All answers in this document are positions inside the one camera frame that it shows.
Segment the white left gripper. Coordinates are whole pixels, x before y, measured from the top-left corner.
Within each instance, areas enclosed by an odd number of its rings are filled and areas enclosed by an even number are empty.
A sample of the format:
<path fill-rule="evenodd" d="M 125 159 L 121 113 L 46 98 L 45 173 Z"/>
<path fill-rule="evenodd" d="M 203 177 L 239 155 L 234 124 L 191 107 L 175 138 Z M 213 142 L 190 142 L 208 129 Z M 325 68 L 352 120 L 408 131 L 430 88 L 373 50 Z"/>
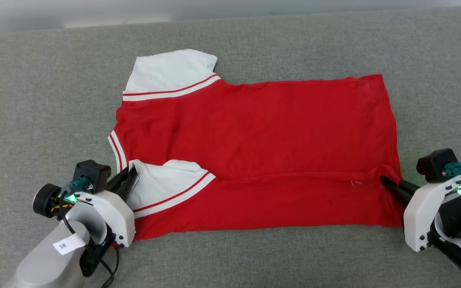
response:
<path fill-rule="evenodd" d="M 83 224 L 96 244 L 103 244 L 109 236 L 118 245 L 129 247 L 136 233 L 135 219 L 124 201 L 128 200 L 136 178 L 136 167 L 128 166 L 107 182 L 107 191 L 80 192 L 66 218 Z"/>

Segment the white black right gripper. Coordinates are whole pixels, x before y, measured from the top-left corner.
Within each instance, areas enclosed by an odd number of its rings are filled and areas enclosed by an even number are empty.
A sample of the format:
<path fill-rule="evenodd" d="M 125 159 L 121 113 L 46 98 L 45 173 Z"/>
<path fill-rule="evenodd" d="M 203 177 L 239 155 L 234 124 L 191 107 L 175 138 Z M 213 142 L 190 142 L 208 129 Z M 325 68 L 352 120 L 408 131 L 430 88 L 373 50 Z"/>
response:
<path fill-rule="evenodd" d="M 442 219 L 439 208 L 443 202 L 457 199 L 461 208 L 461 195 L 456 193 L 461 185 L 461 175 L 423 187 L 406 180 L 396 184 L 386 176 L 381 176 L 381 183 L 402 207 L 406 207 L 403 215 L 405 242 L 416 252 L 428 246 L 427 234 L 431 231 L 434 219 Z"/>

